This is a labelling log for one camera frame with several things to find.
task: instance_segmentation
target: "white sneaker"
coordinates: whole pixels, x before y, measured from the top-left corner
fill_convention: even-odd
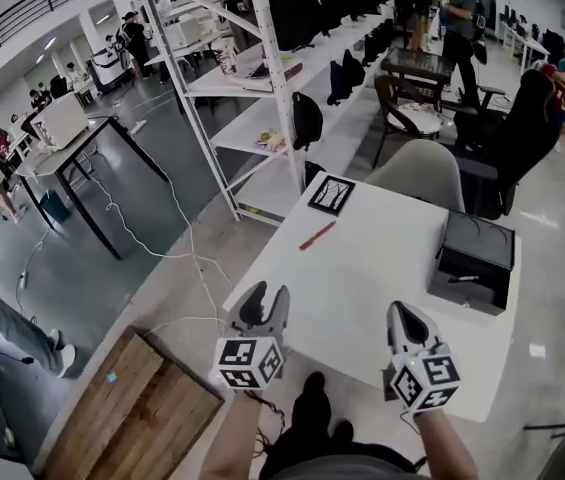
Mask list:
[[[13,216],[13,221],[17,224],[18,222],[20,222],[20,220],[22,220],[22,215],[24,215],[26,213],[26,206],[20,206],[20,208],[18,209],[18,211],[15,213],[15,215]]]
[[[60,346],[60,331],[57,329],[51,329],[48,337],[53,342],[53,352],[55,352]]]
[[[60,361],[62,361],[62,370],[60,370],[60,373],[57,374],[57,377],[61,379],[66,375],[67,370],[71,368],[75,362],[75,347],[73,345],[67,345],[59,352],[56,352],[56,354],[60,356]]]

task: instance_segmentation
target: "blue trash can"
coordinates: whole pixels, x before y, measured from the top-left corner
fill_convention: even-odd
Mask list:
[[[64,222],[71,215],[55,190],[49,190],[42,196],[40,206],[56,222]]]

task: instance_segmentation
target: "concrete floor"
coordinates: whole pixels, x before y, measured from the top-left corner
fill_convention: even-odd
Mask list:
[[[136,140],[167,172],[187,218],[194,219],[219,189],[173,93],[170,99],[164,94],[170,87],[154,78],[138,81],[134,87],[127,84],[87,113],[118,114],[129,129],[137,120],[147,119]],[[226,124],[247,104],[225,100],[218,102],[215,116],[208,107],[200,114],[212,130]],[[98,137],[97,147],[98,153],[91,156],[94,176],[120,204],[136,235],[153,251],[166,252],[185,229],[170,187],[111,130]],[[226,150],[219,155],[227,175],[235,173],[248,157]],[[38,197],[47,189],[55,189],[67,200],[55,177],[29,183]],[[108,199],[93,182],[82,185],[77,193],[123,259],[116,261],[82,217],[72,211],[66,222],[56,226],[57,232],[48,234],[43,248],[31,260],[28,286],[19,292],[23,314],[35,317],[46,332],[60,329],[64,341],[77,347],[78,356],[65,379],[55,378],[37,363],[26,366],[0,356],[2,405],[28,463],[33,462],[75,377],[159,260],[133,241],[115,211],[106,211]],[[15,191],[14,200],[27,203],[29,210],[17,225],[0,218],[0,297],[19,309],[15,299],[18,277],[47,225],[22,188]],[[16,357],[22,355],[1,336],[0,349]]]
[[[489,65],[481,68],[481,82],[502,87],[514,95],[519,83],[519,67],[498,46],[492,45],[489,54]],[[453,86],[458,83],[454,78]],[[369,158],[372,158],[368,152],[375,152],[373,144],[368,144],[372,135],[362,144],[349,174],[365,175],[364,166],[366,164],[368,169]],[[473,454],[481,478],[530,479],[537,477],[556,441],[550,440],[548,432],[525,433],[522,426],[565,422],[565,145],[561,153],[551,152],[522,180],[511,214],[500,222],[515,229],[523,244],[519,311],[507,366],[488,420],[475,423],[454,417],[452,422]],[[216,197],[194,227],[195,247],[199,254],[217,259],[228,276],[237,281],[274,232],[275,228],[250,219],[234,222],[224,202]],[[189,250],[188,237],[184,236],[171,253]],[[231,286],[213,266],[204,267],[204,276],[219,308]],[[165,353],[207,377],[218,336],[216,325],[213,321],[180,319],[213,317],[214,314],[191,259],[161,261],[107,334],[78,380],[79,386],[84,388],[98,361],[131,324],[148,331],[172,322],[149,339]],[[219,316],[226,316],[222,309]],[[276,381],[266,397],[283,409],[288,418],[304,378],[315,369],[324,371],[327,376],[333,419],[350,419],[357,440],[392,446],[412,460],[422,457],[419,437],[399,420],[402,408],[398,402],[385,403],[377,390],[297,353],[289,357],[284,379]],[[67,397],[42,455],[78,397],[79,389]],[[226,405],[172,478],[197,478],[201,460],[225,411]],[[261,427],[266,435],[275,439],[279,421],[263,411]],[[256,477],[260,466],[261,460],[254,461],[252,478]]]

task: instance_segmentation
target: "forearm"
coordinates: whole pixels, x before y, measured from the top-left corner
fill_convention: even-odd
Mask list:
[[[476,480],[478,470],[471,454],[441,410],[414,419],[426,452],[433,480]]]
[[[261,405],[243,392],[235,393],[202,463],[200,480],[248,480]]]

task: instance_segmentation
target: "white printer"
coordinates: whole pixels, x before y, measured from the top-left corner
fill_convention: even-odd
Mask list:
[[[70,92],[53,100],[31,120],[31,125],[42,142],[63,149],[89,125],[89,120],[75,94]]]

